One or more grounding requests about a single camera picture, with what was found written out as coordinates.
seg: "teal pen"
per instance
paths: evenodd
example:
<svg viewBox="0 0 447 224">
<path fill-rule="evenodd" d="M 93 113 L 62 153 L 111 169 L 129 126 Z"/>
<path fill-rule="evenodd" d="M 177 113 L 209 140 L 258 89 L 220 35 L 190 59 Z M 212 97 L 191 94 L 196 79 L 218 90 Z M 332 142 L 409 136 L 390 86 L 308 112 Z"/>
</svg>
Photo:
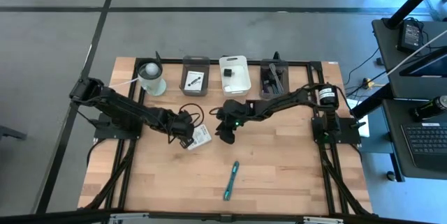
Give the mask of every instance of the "teal pen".
<svg viewBox="0 0 447 224">
<path fill-rule="evenodd" d="M 233 164 L 233 169 L 231 170 L 230 182 L 228 182 L 228 186 L 226 187 L 225 193 L 223 194 L 223 200 L 229 201 L 231 198 L 231 192 L 233 191 L 233 183 L 236 178 L 236 173 L 239 170 L 239 161 L 235 161 Z"/>
</svg>

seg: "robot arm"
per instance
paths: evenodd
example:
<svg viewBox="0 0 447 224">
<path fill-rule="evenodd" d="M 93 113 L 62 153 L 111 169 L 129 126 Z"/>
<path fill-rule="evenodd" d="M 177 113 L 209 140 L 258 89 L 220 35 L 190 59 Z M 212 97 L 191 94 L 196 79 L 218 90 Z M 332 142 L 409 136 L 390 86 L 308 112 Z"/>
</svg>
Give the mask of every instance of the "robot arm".
<svg viewBox="0 0 447 224">
<path fill-rule="evenodd" d="M 102 111 L 111 118 L 110 124 L 117 128 L 131 129 L 143 122 L 153 130 L 179 138 L 183 148 L 193 143 L 194 125 L 186 110 L 175 114 L 160 107 L 146 107 L 105 87 L 102 81 L 94 78 L 78 80 L 70 99 L 77 105 Z"/>
<path fill-rule="evenodd" d="M 319 91 L 320 105 L 309 99 L 310 92 Z M 288 109 L 297 105 L 306 105 L 325 112 L 325 129 L 337 134 L 339 132 L 338 117 L 335 110 L 338 109 L 337 87 L 331 84 L 304 85 L 294 92 L 271 100 L 247 100 L 241 104 L 236 100 L 226 100 L 223 107 L 213 109 L 216 118 L 221 120 L 217 127 L 216 135 L 226 143 L 233 144 L 235 136 L 233 131 L 243 126 L 247 121 L 262 121 L 268 119 L 275 112 Z"/>
</svg>

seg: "white ball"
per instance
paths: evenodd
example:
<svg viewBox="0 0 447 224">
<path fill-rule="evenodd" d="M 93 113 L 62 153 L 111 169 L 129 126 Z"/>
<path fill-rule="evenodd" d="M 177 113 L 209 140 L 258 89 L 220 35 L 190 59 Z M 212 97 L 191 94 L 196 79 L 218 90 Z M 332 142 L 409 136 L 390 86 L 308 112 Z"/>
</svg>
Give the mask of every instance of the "white ball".
<svg viewBox="0 0 447 224">
<path fill-rule="evenodd" d="M 156 75 L 159 72 L 159 67 L 155 63 L 148 63 L 145 70 L 148 75 Z"/>
</svg>

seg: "wooden table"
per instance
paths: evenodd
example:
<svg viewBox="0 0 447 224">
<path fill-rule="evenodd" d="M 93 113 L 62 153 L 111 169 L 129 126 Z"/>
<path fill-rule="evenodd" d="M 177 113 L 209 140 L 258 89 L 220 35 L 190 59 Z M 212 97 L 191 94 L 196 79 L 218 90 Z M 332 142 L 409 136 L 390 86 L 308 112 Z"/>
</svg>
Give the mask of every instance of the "wooden table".
<svg viewBox="0 0 447 224">
<path fill-rule="evenodd" d="M 110 84 L 130 80 L 135 58 L 118 57 Z M 342 88 L 337 63 L 323 62 L 326 82 Z M 237 100 L 259 99 L 259 67 L 249 66 L 251 90 Z M 204 97 L 184 96 L 179 89 L 181 64 L 165 64 L 163 78 L 168 88 L 159 97 L 145 96 L 146 106 L 157 106 L 177 112 L 185 103 L 198 103 L 205 111 L 204 124 L 214 133 L 219 121 L 209 115 L 212 108 L 222 106 L 226 98 L 221 89 L 219 66 L 210 66 L 208 94 Z M 290 89 L 308 83 L 304 67 L 289 67 Z M 116 87 L 127 96 L 130 84 Z M 139 84 L 135 92 L 137 100 Z M 193 107 L 185 108 L 190 113 Z M 337 113 L 349 117 L 340 101 Z M 292 107 L 274 114 L 263 122 L 247 122 L 235 131 L 235 144 L 229 145 L 212 136 L 212 141 L 188 151 L 178 140 L 168 144 L 167 136 L 144 126 L 137 143 L 125 210 L 233 214 L 325 215 L 325 199 L 318 147 L 313 141 L 310 119 L 312 109 Z M 338 144 L 344 182 L 366 210 L 371 211 L 362 163 L 357 152 Z M 85 176 L 79 207 L 90 203 L 110 177 L 117 148 L 116 140 L 106 140 L 92 152 Z M 233 163 L 240 168 L 231 201 L 222 200 Z M 120 181 L 114 194 L 117 206 Z M 335 207 L 340 212 L 337 187 L 332 182 Z"/>
</svg>

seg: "white plastic bin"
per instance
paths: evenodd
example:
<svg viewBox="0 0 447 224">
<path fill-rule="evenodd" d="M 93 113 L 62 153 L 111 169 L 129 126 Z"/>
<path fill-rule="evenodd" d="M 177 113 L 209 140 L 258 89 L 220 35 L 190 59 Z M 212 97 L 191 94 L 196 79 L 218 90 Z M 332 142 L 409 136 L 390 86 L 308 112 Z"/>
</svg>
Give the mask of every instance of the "white plastic bin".
<svg viewBox="0 0 447 224">
<path fill-rule="evenodd" d="M 244 96 L 250 88 L 249 67 L 244 56 L 222 57 L 219 59 L 222 89 L 225 96 Z M 231 77 L 224 76 L 224 70 L 231 69 Z"/>
</svg>

